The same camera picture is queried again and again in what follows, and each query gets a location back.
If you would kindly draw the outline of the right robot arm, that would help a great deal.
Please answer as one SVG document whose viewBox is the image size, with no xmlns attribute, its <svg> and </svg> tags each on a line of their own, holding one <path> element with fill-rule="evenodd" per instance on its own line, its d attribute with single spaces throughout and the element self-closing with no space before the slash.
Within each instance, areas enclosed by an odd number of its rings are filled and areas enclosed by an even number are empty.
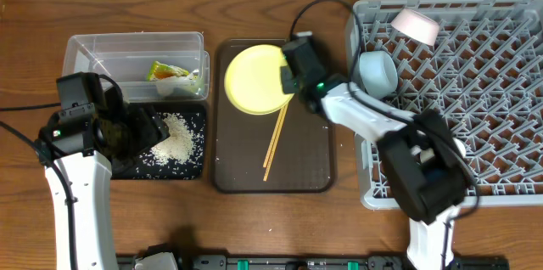
<svg viewBox="0 0 543 270">
<path fill-rule="evenodd" d="M 453 260 L 454 222 L 473 179 L 440 114 L 391 107 L 318 66 L 283 66 L 285 93 L 373 143 L 396 203 L 410 219 L 407 258 L 416 269 L 446 269 Z"/>
</svg>

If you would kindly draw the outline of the yellow plate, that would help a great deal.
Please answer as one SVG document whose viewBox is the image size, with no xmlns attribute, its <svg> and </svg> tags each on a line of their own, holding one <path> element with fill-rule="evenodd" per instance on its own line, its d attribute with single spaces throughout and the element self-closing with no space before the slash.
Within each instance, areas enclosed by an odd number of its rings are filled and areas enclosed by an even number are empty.
<svg viewBox="0 0 543 270">
<path fill-rule="evenodd" d="M 228 100 L 250 115 L 280 110 L 294 96 L 283 92 L 283 66 L 287 66 L 287 61 L 279 46 L 261 44 L 246 48 L 227 67 L 224 88 Z"/>
</svg>

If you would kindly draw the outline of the white green cup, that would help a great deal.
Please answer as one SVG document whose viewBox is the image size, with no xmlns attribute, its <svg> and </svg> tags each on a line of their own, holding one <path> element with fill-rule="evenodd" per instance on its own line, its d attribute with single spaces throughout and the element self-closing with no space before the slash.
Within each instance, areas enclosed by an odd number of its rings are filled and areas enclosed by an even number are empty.
<svg viewBox="0 0 543 270">
<path fill-rule="evenodd" d="M 467 151 L 466 151 L 466 147 L 465 147 L 464 143 L 460 139 L 457 139 L 457 138 L 454 138 L 453 141 L 456 144 L 461 156 L 465 157 Z"/>
</svg>

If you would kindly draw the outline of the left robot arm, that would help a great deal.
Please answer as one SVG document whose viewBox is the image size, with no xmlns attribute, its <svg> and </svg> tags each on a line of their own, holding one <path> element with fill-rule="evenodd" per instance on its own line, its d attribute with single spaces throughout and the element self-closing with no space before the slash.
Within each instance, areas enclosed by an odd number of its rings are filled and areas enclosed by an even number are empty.
<svg viewBox="0 0 543 270">
<path fill-rule="evenodd" d="M 58 269 L 118 268 L 111 178 L 168 136 L 149 105 L 73 103 L 53 114 L 36 145 L 53 198 Z"/>
</svg>

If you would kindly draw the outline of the white tissue wad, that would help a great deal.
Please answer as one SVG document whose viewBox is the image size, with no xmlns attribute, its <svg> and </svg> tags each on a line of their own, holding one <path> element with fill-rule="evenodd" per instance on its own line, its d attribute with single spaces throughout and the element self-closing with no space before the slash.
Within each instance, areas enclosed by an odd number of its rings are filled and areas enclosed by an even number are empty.
<svg viewBox="0 0 543 270">
<path fill-rule="evenodd" d="M 201 86 L 198 72 L 189 73 L 187 76 L 172 76 L 158 80 L 155 83 L 157 92 L 164 97 L 185 97 L 199 95 Z"/>
</svg>

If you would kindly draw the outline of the green snack wrapper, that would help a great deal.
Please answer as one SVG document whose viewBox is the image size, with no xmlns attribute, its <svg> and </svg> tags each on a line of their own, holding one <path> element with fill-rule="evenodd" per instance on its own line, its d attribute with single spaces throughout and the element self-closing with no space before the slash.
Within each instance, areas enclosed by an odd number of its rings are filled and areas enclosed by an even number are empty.
<svg viewBox="0 0 543 270">
<path fill-rule="evenodd" d="M 188 76 L 190 72 L 181 67 L 174 65 L 167 65 L 160 63 L 159 61 L 154 61 L 147 76 L 146 80 L 148 82 L 159 81 L 170 77 L 185 77 Z"/>
</svg>

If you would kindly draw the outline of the light blue bowl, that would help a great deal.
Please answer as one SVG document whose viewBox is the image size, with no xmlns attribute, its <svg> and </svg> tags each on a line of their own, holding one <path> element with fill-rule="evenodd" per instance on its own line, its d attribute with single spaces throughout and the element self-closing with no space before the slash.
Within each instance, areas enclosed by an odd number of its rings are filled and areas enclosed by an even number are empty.
<svg viewBox="0 0 543 270">
<path fill-rule="evenodd" d="M 367 94 L 376 99 L 391 95 L 399 81 L 395 62 L 384 51 L 362 53 L 355 68 L 355 79 Z"/>
</svg>

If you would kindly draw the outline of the pink white bowl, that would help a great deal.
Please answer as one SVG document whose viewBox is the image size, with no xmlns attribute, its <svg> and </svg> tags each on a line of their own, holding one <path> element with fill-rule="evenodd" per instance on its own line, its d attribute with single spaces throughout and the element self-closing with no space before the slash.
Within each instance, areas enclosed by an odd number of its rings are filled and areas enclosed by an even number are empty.
<svg viewBox="0 0 543 270">
<path fill-rule="evenodd" d="M 439 34 L 439 24 L 436 21 L 408 8 L 402 9 L 391 25 L 397 31 L 429 46 L 435 44 Z"/>
</svg>

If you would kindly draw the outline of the pile of white rice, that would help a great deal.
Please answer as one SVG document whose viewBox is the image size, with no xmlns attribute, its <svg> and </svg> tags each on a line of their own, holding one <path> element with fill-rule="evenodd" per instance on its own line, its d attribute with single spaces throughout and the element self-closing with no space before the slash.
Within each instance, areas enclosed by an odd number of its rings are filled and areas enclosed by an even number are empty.
<svg viewBox="0 0 543 270">
<path fill-rule="evenodd" d="M 148 153 L 140 156 L 146 166 L 168 166 L 196 164 L 204 155 L 204 136 L 189 127 L 194 126 L 180 113 L 162 113 L 170 136 L 156 144 Z"/>
</svg>

